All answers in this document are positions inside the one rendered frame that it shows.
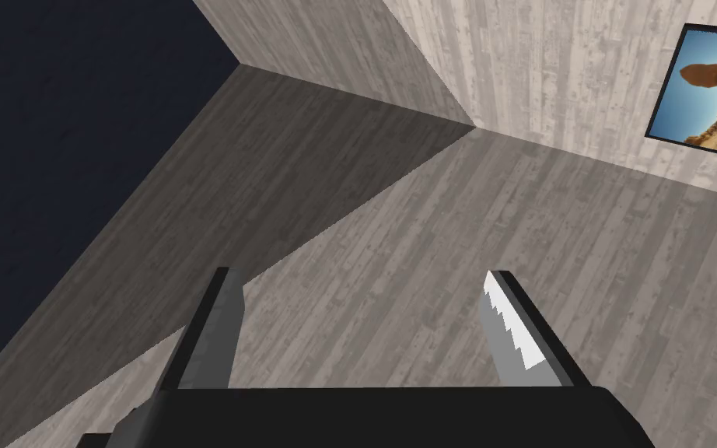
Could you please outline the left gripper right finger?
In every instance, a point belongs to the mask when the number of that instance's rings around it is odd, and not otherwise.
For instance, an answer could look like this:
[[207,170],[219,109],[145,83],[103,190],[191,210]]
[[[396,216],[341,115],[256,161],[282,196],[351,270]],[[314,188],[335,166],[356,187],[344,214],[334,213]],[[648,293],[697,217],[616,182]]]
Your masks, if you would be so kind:
[[501,385],[591,385],[511,271],[488,271],[478,309]]

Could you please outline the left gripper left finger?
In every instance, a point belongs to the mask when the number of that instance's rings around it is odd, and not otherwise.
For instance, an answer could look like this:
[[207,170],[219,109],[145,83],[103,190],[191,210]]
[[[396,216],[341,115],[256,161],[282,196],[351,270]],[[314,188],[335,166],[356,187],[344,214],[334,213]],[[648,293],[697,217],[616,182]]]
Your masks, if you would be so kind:
[[227,388],[244,314],[238,271],[216,268],[166,363],[156,391]]

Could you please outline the black framed desert rock picture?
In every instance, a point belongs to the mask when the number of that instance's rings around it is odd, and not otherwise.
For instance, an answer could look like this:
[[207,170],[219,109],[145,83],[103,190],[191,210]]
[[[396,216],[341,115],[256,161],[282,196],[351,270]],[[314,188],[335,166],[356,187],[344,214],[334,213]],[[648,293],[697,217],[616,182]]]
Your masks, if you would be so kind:
[[684,24],[645,136],[717,154],[717,26]]

